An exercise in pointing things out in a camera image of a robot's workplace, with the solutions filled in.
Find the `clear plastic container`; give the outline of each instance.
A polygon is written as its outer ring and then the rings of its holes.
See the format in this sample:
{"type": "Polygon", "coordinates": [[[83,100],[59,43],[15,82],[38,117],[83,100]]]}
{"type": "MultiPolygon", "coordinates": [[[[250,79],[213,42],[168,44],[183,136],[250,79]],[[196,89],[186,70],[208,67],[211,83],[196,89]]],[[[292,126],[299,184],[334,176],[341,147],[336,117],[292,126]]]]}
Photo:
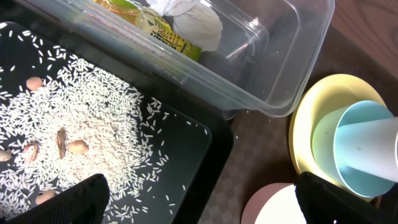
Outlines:
{"type": "Polygon", "coordinates": [[[293,112],[317,59],[334,0],[202,0],[223,23],[198,62],[92,0],[22,0],[223,110],[293,112]]]}

